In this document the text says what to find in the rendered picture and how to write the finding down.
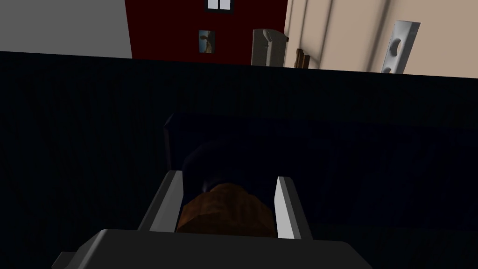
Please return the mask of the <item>white slab with holes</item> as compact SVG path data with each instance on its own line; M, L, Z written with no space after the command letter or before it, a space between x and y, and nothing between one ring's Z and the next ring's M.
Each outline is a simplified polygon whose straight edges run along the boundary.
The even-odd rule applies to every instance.
M381 73L402 74L404 72L419 27L419 22L395 22Z

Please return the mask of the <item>white framed window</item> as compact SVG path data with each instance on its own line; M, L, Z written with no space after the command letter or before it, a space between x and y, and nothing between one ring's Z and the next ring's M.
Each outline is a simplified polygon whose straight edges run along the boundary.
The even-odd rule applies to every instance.
M209 13L233 14L235 0L204 0L204 10Z

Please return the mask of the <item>brown wooden chair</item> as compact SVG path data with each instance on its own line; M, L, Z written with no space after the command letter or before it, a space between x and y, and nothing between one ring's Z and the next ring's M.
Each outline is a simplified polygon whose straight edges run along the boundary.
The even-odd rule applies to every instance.
M296 60L294 64L294 68L298 69L308 69L310 62L310 55L304 54L302 49L296 50Z

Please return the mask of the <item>brown bread loaf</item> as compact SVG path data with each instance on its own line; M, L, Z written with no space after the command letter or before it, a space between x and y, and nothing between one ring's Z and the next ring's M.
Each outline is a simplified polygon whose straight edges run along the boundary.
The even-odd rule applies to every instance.
M219 184L184 205L176 231L276 237L272 211L257 197L232 183Z

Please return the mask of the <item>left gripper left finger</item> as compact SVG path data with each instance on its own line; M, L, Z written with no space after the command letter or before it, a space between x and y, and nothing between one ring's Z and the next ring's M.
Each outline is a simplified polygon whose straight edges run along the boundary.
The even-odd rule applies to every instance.
M175 232L183 200L183 173L170 170L165 175L139 231Z

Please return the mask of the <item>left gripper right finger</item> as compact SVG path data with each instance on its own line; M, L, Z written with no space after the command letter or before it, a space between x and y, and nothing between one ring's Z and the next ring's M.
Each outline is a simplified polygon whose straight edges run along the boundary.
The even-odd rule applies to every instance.
M292 178L277 177L274 210L278 238L313 239Z

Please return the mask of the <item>dark blue box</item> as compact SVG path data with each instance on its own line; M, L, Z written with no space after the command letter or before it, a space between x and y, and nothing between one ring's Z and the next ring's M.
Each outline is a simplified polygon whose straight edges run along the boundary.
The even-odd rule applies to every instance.
M234 181L272 205L292 178L310 223L478 231L478 130L174 113L185 200Z

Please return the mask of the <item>small framed wall picture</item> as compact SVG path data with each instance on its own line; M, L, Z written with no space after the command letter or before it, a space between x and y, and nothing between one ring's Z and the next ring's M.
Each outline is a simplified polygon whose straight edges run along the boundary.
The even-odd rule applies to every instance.
M199 30L198 38L200 53L213 54L215 52L215 31Z

